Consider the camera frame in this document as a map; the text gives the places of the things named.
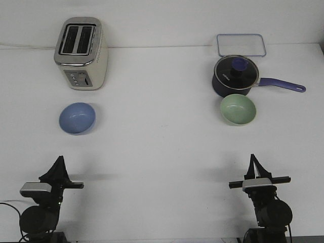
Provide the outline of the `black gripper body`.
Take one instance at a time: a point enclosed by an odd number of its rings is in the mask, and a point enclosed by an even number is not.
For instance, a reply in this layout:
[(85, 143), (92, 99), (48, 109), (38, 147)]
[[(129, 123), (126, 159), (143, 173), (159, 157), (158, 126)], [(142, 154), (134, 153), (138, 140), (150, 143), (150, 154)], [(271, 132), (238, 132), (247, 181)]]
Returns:
[(65, 189), (83, 189), (83, 182), (73, 182), (68, 178), (61, 178), (57, 180), (48, 180), (47, 183), (51, 185), (51, 197), (54, 201), (61, 203), (63, 201), (63, 192)]
[(277, 187), (275, 184), (290, 183), (291, 178), (289, 176), (274, 177), (274, 178), (255, 178), (246, 179), (243, 181), (229, 182), (228, 186), (230, 189), (241, 188), (246, 194), (261, 193), (275, 195)]

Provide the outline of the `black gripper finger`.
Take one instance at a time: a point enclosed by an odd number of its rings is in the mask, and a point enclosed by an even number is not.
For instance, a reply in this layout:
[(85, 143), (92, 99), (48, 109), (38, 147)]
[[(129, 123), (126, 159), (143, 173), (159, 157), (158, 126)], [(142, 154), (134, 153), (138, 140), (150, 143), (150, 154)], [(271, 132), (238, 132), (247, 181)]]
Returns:
[(60, 155), (52, 167), (39, 177), (40, 181), (69, 181), (69, 175), (66, 170), (64, 157)]

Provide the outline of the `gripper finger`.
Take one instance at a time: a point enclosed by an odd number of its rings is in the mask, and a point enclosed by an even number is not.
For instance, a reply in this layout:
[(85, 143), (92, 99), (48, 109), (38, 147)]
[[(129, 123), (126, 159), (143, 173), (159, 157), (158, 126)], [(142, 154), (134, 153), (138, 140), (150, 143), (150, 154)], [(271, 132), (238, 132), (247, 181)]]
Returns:
[(259, 178), (268, 178), (272, 179), (272, 174), (268, 172), (258, 161), (256, 156), (254, 156), (254, 164), (258, 172)]
[(256, 160), (257, 159), (256, 159), (255, 155), (251, 154), (248, 171), (244, 175), (244, 178), (256, 178), (255, 177), (255, 162), (256, 162)]

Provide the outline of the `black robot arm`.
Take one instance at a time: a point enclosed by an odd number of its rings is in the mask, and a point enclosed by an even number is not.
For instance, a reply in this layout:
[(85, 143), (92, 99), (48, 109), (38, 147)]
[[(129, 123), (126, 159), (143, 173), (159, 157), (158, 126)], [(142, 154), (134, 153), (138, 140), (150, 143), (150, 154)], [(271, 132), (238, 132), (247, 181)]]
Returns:
[(279, 199), (276, 184), (289, 183), (289, 176), (273, 177), (251, 154), (247, 173), (242, 181), (229, 182), (229, 188), (241, 188), (254, 205), (258, 227), (249, 228), (238, 242), (287, 242), (286, 232), (291, 233), (293, 212)]
[(21, 214), (20, 229), (26, 233), (27, 242), (68, 242), (64, 232), (56, 231), (63, 192), (82, 189), (84, 183), (70, 180), (62, 155), (38, 179), (38, 182), (26, 182), (20, 189), (23, 197), (35, 202)]

